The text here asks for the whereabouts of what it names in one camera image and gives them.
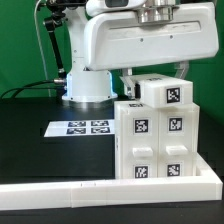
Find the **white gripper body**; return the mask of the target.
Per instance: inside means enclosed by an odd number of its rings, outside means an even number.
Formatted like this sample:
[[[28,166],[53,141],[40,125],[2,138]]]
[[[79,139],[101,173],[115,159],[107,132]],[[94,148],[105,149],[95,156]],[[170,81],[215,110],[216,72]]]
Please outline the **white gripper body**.
[[[173,5],[173,18],[144,22],[135,9],[90,16],[84,29],[84,64],[113,70],[209,58],[219,49],[212,2]]]

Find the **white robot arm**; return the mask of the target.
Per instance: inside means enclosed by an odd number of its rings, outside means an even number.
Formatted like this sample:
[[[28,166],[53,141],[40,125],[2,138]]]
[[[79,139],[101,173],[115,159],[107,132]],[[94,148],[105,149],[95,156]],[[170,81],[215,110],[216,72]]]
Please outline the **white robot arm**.
[[[215,4],[177,0],[88,0],[67,9],[72,67],[66,103],[117,97],[111,72],[216,55]]]

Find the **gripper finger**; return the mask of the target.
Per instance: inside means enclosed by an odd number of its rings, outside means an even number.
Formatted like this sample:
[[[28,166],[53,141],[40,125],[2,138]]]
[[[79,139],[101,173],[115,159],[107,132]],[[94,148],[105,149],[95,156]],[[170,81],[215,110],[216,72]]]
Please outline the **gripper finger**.
[[[175,64],[176,74],[175,77],[179,79],[185,79],[189,71],[189,62],[181,61]]]
[[[124,68],[121,70],[122,75],[120,77],[124,84],[124,94],[129,99],[136,98],[136,80],[133,77],[133,72],[131,68]]]

